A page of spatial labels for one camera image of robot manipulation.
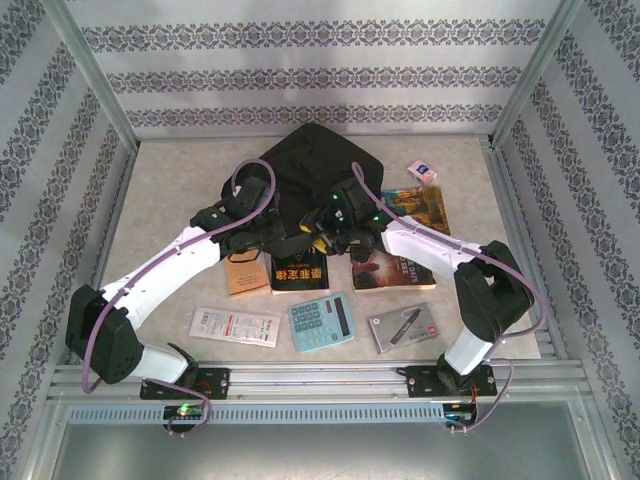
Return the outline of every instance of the pink eraser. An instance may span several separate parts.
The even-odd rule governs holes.
[[[432,170],[426,163],[420,160],[414,162],[407,170],[409,170],[409,174],[412,177],[417,178],[423,185],[431,183],[438,176],[435,170]]]

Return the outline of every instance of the table surface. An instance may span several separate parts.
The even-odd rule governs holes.
[[[487,244],[506,243],[506,234],[489,180],[480,143],[474,138],[433,136],[350,137],[385,166],[383,188],[415,186],[406,167],[424,160],[438,172],[451,234]],[[201,208],[220,199],[224,181],[235,166],[277,143],[276,138],[147,141],[136,159],[131,183],[113,241],[103,284],[115,281],[164,248]],[[329,257],[331,294],[344,292],[354,316],[356,337],[335,347],[300,354],[295,351],[287,309],[325,296],[303,292],[257,295],[231,300],[224,267],[198,274],[163,302],[138,330],[139,339],[157,346],[173,342],[200,361],[309,362],[435,360],[462,328],[455,287],[436,276],[434,290],[355,293],[348,255]],[[427,302],[441,335],[378,354],[367,319],[412,303]],[[185,322],[196,306],[210,306],[281,317],[276,348],[256,347],[189,337]],[[530,326],[525,315],[512,331]],[[533,335],[502,345],[496,357],[540,358]]]

